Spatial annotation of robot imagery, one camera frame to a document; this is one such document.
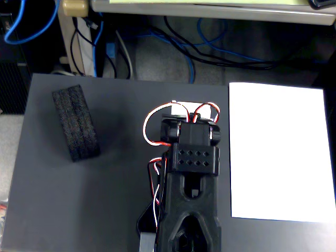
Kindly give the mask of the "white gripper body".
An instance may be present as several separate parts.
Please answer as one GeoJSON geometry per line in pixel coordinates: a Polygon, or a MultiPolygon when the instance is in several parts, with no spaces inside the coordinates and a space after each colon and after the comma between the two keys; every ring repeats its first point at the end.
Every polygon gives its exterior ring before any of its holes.
{"type": "Polygon", "coordinates": [[[185,115],[186,110],[188,110],[190,114],[190,118],[192,120],[194,113],[198,107],[200,107],[196,113],[199,114],[200,119],[209,119],[213,122],[217,122],[219,120],[219,106],[213,102],[206,103],[196,103],[196,102],[186,102],[186,101],[175,101],[173,100],[173,105],[171,106],[171,115],[185,115]]]}

